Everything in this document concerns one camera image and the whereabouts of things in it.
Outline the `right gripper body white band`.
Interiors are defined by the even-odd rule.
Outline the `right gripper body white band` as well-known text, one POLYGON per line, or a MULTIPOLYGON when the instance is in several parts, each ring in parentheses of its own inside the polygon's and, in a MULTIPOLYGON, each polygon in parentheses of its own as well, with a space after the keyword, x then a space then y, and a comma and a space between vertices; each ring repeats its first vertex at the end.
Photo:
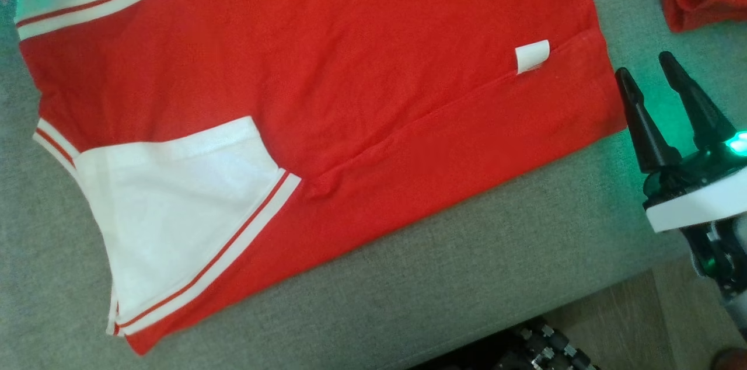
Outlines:
POLYGON ((644 210, 654 232, 686 228, 747 214, 747 144, 697 152, 651 173, 644 210))

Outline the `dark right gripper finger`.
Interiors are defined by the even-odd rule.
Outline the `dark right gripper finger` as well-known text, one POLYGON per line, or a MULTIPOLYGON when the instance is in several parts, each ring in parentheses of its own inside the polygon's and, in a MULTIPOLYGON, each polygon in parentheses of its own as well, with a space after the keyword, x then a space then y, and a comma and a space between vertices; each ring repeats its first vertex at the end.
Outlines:
POLYGON ((697 149, 711 148, 736 136, 737 130, 731 121, 686 72, 674 54, 663 51, 658 59, 670 88, 680 96, 693 128, 693 142, 697 149))
POLYGON ((630 71, 621 67, 616 70, 615 78, 640 171, 650 175, 666 167, 679 165, 682 161, 680 152, 667 144, 646 109, 645 96, 630 71))

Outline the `red white striped garment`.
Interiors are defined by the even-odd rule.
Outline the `red white striped garment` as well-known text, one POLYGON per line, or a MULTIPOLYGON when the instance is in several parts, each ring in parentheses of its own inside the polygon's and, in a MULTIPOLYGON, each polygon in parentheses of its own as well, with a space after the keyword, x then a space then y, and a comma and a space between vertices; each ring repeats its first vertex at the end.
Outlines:
POLYGON ((141 355, 625 126, 593 0, 17 0, 16 28, 141 355))

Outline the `grey fabric sofa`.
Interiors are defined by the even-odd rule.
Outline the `grey fabric sofa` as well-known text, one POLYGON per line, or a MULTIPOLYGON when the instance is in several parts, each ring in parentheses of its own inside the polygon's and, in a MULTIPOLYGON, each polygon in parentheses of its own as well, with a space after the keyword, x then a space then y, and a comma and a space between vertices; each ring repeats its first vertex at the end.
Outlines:
MULTIPOLYGON (((689 152, 672 51, 747 127, 747 22, 669 29, 661 0, 593 0, 670 144, 689 152)), ((627 132, 248 296, 137 354, 109 324, 109 258, 75 180, 34 139, 41 93, 0 0, 0 369, 405 368, 686 254, 656 233, 627 132)))

